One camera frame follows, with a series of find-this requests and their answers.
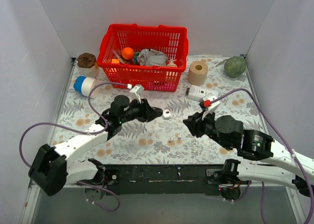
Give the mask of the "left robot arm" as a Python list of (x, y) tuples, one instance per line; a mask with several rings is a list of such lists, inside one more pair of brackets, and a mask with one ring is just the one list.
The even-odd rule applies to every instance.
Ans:
[(57, 194), (66, 184), (80, 181), (100, 185), (105, 179), (105, 166), (101, 162), (88, 159), (73, 165), (74, 160), (118, 134), (123, 123), (133, 120), (150, 122), (162, 114), (163, 110), (151, 107), (147, 99), (131, 101), (125, 95), (118, 95), (110, 108), (83, 134), (58, 146), (41, 146), (28, 175), (48, 196)]

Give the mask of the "white earbud charging case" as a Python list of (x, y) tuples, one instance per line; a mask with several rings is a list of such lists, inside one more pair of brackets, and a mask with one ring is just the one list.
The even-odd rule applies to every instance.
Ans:
[(170, 111), (169, 111), (168, 109), (164, 109), (164, 110), (163, 110), (162, 117), (163, 117), (164, 119), (170, 119), (170, 118), (171, 118), (171, 113), (170, 113)]

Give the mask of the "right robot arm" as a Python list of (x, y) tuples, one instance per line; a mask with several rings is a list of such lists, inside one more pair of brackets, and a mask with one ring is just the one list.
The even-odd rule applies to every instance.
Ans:
[(200, 138), (208, 136), (226, 150), (236, 149), (237, 156), (256, 164), (227, 159), (222, 170), (209, 179), (218, 184), (255, 180), (274, 183), (298, 190), (304, 196), (314, 191), (314, 161), (290, 152), (270, 135), (257, 130), (245, 130), (243, 123), (230, 115), (215, 118), (214, 113), (195, 113), (183, 120), (190, 133)]

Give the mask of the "black earbud charging case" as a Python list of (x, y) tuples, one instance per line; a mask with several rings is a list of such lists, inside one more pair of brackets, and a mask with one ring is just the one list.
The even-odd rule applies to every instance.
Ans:
[(162, 110), (162, 109), (157, 108), (157, 107), (153, 107), (153, 110), (154, 110), (156, 113), (158, 113), (159, 116), (162, 116), (162, 114), (163, 114), (163, 110)]

